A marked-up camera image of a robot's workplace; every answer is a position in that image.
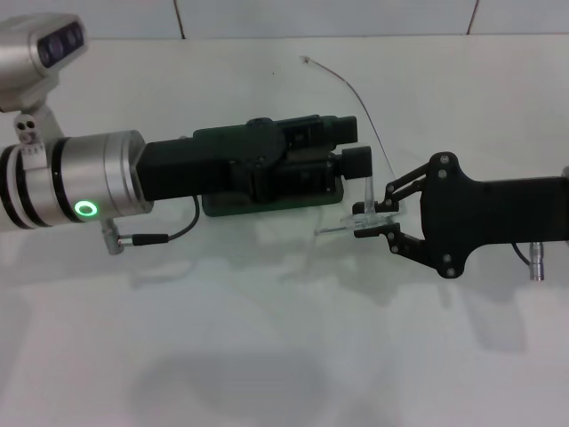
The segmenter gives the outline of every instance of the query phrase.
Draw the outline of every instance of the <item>transparent plastic piece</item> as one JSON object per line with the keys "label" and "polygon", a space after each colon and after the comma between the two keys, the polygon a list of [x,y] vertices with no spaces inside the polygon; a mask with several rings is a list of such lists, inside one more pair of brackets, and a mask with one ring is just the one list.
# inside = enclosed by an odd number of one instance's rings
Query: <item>transparent plastic piece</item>
{"label": "transparent plastic piece", "polygon": [[345,231],[374,229],[382,225],[392,224],[394,222],[393,218],[398,215],[400,215],[400,212],[375,212],[373,177],[369,176],[365,178],[364,213],[355,213],[345,216],[340,220],[339,227],[316,229],[314,234],[315,236],[322,236],[324,234],[341,233]]}

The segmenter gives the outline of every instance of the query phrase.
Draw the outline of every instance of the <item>camera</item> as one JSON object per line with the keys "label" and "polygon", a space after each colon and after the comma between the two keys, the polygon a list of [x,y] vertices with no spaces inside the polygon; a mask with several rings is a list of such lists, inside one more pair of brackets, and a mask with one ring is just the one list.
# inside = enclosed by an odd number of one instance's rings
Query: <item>camera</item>
{"label": "camera", "polygon": [[83,22],[66,13],[38,13],[0,23],[0,111],[25,111],[43,101],[58,72],[87,47]]}

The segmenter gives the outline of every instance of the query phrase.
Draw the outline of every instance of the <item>green light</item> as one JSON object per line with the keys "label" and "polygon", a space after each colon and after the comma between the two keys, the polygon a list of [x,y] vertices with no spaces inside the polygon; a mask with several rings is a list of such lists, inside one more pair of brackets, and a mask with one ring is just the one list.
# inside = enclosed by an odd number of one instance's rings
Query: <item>green light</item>
{"label": "green light", "polygon": [[88,200],[81,200],[75,203],[75,212],[81,216],[94,216],[97,214],[97,206]]}

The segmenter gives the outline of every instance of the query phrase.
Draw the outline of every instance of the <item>white wall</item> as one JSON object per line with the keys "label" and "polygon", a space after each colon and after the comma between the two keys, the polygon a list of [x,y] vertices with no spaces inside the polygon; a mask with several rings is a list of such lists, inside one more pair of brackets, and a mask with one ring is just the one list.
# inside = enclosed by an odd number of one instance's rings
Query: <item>white wall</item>
{"label": "white wall", "polygon": [[0,17],[72,12],[91,38],[180,38],[171,0],[0,0]]}
{"label": "white wall", "polygon": [[566,0],[480,0],[471,34],[569,32]]}
{"label": "white wall", "polygon": [[193,37],[464,34],[476,0],[179,0]]}
{"label": "white wall", "polygon": [[[464,34],[476,0],[179,0],[193,38]],[[76,12],[94,38],[180,38],[173,0],[2,0],[0,17]]]}

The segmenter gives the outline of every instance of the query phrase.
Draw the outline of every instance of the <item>camera lens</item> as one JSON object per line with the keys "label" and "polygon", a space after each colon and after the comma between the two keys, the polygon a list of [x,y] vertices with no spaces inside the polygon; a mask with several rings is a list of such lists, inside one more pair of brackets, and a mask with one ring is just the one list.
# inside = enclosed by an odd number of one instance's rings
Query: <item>camera lens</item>
{"label": "camera lens", "polygon": [[68,30],[68,32],[65,34],[65,37],[68,40],[68,43],[71,47],[75,47],[77,40],[75,39],[75,35],[73,34],[73,31]]}
{"label": "camera lens", "polygon": [[63,43],[59,36],[50,36],[47,41],[47,45],[49,47],[50,54],[55,60],[63,58]]}
{"label": "camera lens", "polygon": [[44,67],[49,66],[51,58],[50,54],[47,52],[47,49],[45,49],[45,46],[38,46],[37,52],[39,53],[39,60],[42,62],[42,64],[44,64]]}
{"label": "camera lens", "polygon": [[74,32],[75,32],[75,39],[79,42],[79,44],[81,44],[83,42],[83,33],[81,32],[79,26],[75,27]]}

